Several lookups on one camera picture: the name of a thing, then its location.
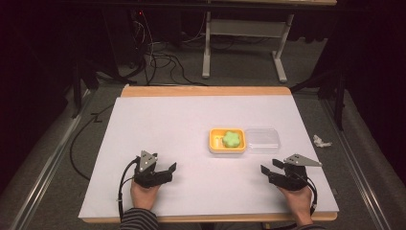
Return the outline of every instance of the table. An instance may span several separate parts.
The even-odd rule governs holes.
[[[233,123],[226,117],[230,113],[236,118]],[[275,154],[210,153],[209,129],[230,125],[272,126],[280,135],[282,147]],[[157,142],[154,136],[165,138]],[[282,160],[293,153],[317,160],[293,97],[285,87],[126,87],[113,109],[79,213],[81,219],[120,221],[116,202],[120,178],[141,150],[158,152],[156,171],[177,162],[173,181],[161,187],[153,209],[161,222],[292,219],[282,194],[268,183],[259,166],[276,172],[272,158]],[[313,218],[336,219],[338,207],[323,170],[308,168],[307,174],[319,192]],[[123,188],[125,210],[130,208],[128,191],[127,183]]]
[[[245,3],[264,3],[264,4],[289,4],[289,5],[309,5],[309,6],[335,6],[336,0],[223,0],[223,2],[245,2]],[[248,20],[233,20],[233,19],[212,19],[211,12],[206,12],[206,43],[203,56],[203,74],[202,77],[207,79],[210,76],[210,59],[211,35],[246,35],[257,37],[276,37],[280,39],[278,49],[272,51],[272,59],[274,61],[278,78],[280,82],[287,82],[286,74],[284,73],[281,55],[289,35],[294,14],[289,14],[285,22],[269,22],[269,21],[248,21]]]

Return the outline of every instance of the green sponge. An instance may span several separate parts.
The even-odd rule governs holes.
[[[239,146],[239,135],[233,131],[227,131],[223,137],[223,144],[226,148],[236,148]]]

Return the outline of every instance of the small white object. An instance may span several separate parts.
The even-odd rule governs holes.
[[[323,140],[320,137],[318,137],[317,135],[313,136],[313,142],[317,147],[320,147],[320,148],[329,147],[332,145],[332,142],[324,143]]]

